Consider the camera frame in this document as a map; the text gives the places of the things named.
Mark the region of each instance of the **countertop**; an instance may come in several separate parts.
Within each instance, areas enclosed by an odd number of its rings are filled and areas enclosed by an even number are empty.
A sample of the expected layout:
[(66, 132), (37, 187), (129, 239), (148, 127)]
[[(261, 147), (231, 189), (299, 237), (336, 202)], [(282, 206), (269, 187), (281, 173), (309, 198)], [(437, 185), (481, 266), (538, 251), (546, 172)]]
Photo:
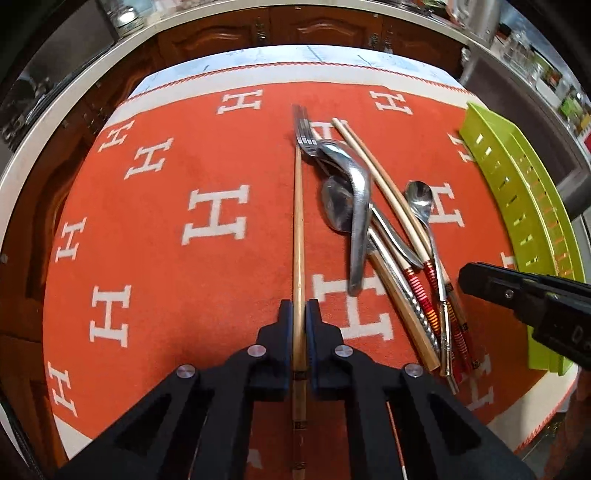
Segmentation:
[(74, 105), (111, 67), (158, 32), (224, 12), (276, 5), (321, 5), (373, 12), (421, 25), (467, 46), (476, 45), (486, 51), (468, 36), (443, 22), (368, 0), (222, 0), (179, 12), (161, 20), (152, 18), (149, 25), (121, 40), (72, 81), (45, 110), (23, 139), (0, 178), (0, 245), (4, 241), (4, 235), (18, 195), (45, 144)]

